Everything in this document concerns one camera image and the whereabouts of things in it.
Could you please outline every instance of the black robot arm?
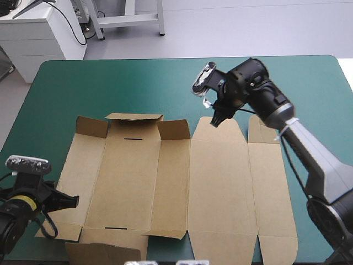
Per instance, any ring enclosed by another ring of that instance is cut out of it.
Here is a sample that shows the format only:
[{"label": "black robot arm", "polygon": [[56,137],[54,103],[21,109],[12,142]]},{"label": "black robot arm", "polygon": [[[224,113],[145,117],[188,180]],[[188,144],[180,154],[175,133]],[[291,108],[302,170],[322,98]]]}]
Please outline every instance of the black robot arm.
[{"label": "black robot arm", "polygon": [[309,173],[303,189],[308,213],[335,250],[332,258],[339,253],[353,261],[353,167],[341,163],[299,122],[293,104],[272,82],[260,60],[250,58],[227,73],[209,62],[192,92],[207,101],[210,89],[217,93],[211,104],[213,126],[249,104],[266,126],[280,131]]},{"label": "black robot arm", "polygon": [[57,191],[54,182],[43,180],[51,171],[47,160],[10,156],[6,166],[16,175],[16,180],[13,188],[0,190],[0,198],[4,201],[0,205],[0,261],[14,248],[28,223],[38,221],[36,217],[40,213],[49,218],[48,212],[76,208],[79,199]]}]

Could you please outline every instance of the white desk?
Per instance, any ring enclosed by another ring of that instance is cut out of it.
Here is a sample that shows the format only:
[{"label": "white desk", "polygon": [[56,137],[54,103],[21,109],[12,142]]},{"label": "white desk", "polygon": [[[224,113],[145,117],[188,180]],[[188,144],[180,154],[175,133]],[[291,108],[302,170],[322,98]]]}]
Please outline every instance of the white desk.
[{"label": "white desk", "polygon": [[[22,0],[16,10],[0,17],[0,46],[28,83],[34,80],[43,62],[83,59],[87,47],[77,43],[64,17],[47,3],[12,19],[29,3],[30,0]],[[54,5],[65,14],[83,43],[84,36],[70,0],[57,0]]]}]

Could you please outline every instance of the cardboard flap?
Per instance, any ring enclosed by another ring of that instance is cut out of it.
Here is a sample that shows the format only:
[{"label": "cardboard flap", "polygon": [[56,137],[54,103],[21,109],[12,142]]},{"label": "cardboard flap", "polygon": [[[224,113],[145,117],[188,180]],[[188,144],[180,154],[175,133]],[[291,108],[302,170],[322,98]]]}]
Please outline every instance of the cardboard flap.
[{"label": "cardboard flap", "polygon": [[145,236],[161,236],[169,237],[172,239],[182,239],[186,234],[186,231],[172,231],[172,230],[151,230],[145,233]]},{"label": "cardboard flap", "polygon": [[145,261],[147,258],[148,237],[144,236],[144,233],[146,231],[143,230],[83,228],[79,243],[105,243],[124,248],[134,248],[140,251],[141,260]]},{"label": "cardboard flap", "polygon": [[191,140],[188,230],[256,235],[247,142],[235,120],[210,120]]},{"label": "cardboard flap", "polygon": [[160,121],[158,130],[161,140],[190,139],[189,125],[186,120]]},{"label": "cardboard flap", "polygon": [[253,116],[248,144],[256,221],[265,265],[292,264],[298,250],[297,231],[288,191],[281,146],[272,144],[275,130]]},{"label": "cardboard flap", "polygon": [[126,261],[139,261],[140,251],[101,243],[66,243],[70,265],[124,265]]},{"label": "cardboard flap", "polygon": [[75,134],[72,140],[57,190],[71,196],[78,195],[79,204],[76,208],[49,213],[55,224],[58,224],[59,239],[77,241],[79,238],[98,176],[105,142],[106,139],[82,134]]},{"label": "cardboard flap", "polygon": [[186,231],[190,140],[162,141],[159,150],[151,230]]},{"label": "cardboard flap", "polygon": [[189,231],[195,259],[208,259],[212,265],[252,263],[256,235]]},{"label": "cardboard flap", "polygon": [[76,133],[106,138],[106,134],[108,133],[108,122],[78,116],[76,119]]},{"label": "cardboard flap", "polygon": [[292,265],[297,257],[296,237],[259,236],[264,265]]},{"label": "cardboard flap", "polygon": [[210,124],[211,120],[212,117],[202,117],[200,119],[194,135],[192,136],[193,140],[212,142],[242,142],[246,144],[244,135],[240,131],[238,123],[234,119],[225,120],[217,128]]},{"label": "cardboard flap", "polygon": [[110,120],[157,120],[161,118],[162,114],[137,114],[137,113],[110,113],[106,116],[106,119]]},{"label": "cardboard flap", "polygon": [[267,127],[257,115],[250,117],[248,142],[279,144],[275,137],[277,137],[276,130]]}]

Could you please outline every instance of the cardboard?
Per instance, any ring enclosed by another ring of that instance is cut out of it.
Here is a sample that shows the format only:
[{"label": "cardboard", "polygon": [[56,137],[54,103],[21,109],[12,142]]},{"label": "cardboard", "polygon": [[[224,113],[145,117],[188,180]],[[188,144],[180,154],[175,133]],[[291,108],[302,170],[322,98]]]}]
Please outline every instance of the cardboard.
[{"label": "cardboard", "polygon": [[249,159],[261,254],[264,264],[292,264],[298,236],[281,146],[275,136],[257,116],[250,117]]},{"label": "cardboard", "polygon": [[139,261],[139,250],[107,244],[66,243],[70,264],[77,265],[124,265],[126,261]]},{"label": "cardboard", "polygon": [[186,231],[195,258],[211,264],[251,264],[257,236],[265,264],[292,264],[297,235],[273,130],[251,118],[247,143],[235,120],[216,129],[203,117],[191,139],[186,120],[106,118],[109,129],[78,118],[58,189],[80,195],[79,207],[50,214],[60,239],[79,240],[67,245],[72,265],[85,251],[87,262],[94,253],[117,264],[126,248],[146,259],[148,235]]}]

